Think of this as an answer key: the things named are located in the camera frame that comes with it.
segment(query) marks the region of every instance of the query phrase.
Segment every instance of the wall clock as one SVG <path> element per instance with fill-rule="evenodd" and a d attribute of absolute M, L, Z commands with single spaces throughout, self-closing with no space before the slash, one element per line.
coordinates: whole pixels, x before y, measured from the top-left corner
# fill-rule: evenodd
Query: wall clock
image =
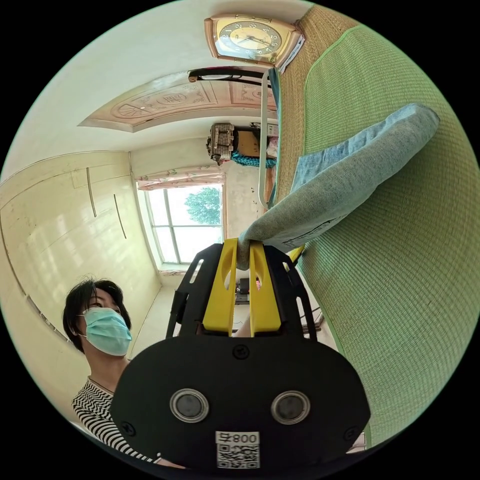
<path fill-rule="evenodd" d="M 280 67 L 302 37 L 290 23 L 249 15 L 216 15 L 205 20 L 213 57 L 262 67 Z"/>

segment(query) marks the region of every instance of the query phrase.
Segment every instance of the clock hands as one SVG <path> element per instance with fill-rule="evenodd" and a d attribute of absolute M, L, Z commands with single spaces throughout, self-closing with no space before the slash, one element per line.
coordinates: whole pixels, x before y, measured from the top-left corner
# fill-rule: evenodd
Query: clock hands
<path fill-rule="evenodd" d="M 259 38 L 255 38 L 254 36 L 247 36 L 246 38 L 240 40 L 238 43 L 241 44 L 242 42 L 258 42 L 259 44 L 264 44 L 264 45 L 270 45 L 270 43 L 268 43 L 267 41 L 265 40 L 260 40 Z"/>

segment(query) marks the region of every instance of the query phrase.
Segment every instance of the tree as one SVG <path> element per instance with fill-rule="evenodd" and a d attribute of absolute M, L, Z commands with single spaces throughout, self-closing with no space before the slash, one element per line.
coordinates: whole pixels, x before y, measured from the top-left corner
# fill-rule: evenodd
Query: tree
<path fill-rule="evenodd" d="M 202 225 L 219 225 L 220 192 L 211 186 L 202 188 L 198 193 L 190 193 L 185 200 L 190 219 Z"/>

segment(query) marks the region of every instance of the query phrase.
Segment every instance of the light blue blanket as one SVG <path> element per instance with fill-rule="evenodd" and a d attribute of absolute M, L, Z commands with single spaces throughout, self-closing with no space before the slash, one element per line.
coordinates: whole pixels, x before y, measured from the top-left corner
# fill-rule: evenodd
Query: light blue blanket
<path fill-rule="evenodd" d="M 249 268 L 251 240 L 288 253 L 332 228 L 402 169 L 439 123 L 432 109 L 411 103 L 338 145 L 301 156 L 290 194 L 238 238 L 237 267 Z"/>

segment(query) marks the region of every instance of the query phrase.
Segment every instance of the black hair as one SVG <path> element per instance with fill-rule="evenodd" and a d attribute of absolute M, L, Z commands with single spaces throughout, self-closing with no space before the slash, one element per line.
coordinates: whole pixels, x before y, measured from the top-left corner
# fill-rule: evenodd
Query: black hair
<path fill-rule="evenodd" d="M 75 285 L 66 296 L 65 308 L 62 313 L 63 330 L 65 330 L 67 337 L 73 345 L 75 345 L 75 348 L 82 353 L 85 352 L 82 348 L 82 341 L 78 336 L 78 334 L 81 333 L 78 326 L 80 320 L 79 315 L 81 315 L 83 310 L 88 307 L 90 299 L 96 294 L 96 289 L 103 290 L 110 294 L 113 301 L 120 309 L 120 315 L 125 320 L 126 326 L 129 330 L 132 328 L 129 313 L 124 306 L 124 293 L 116 283 L 106 279 L 95 280 L 93 278 L 88 278 L 83 280 Z"/>

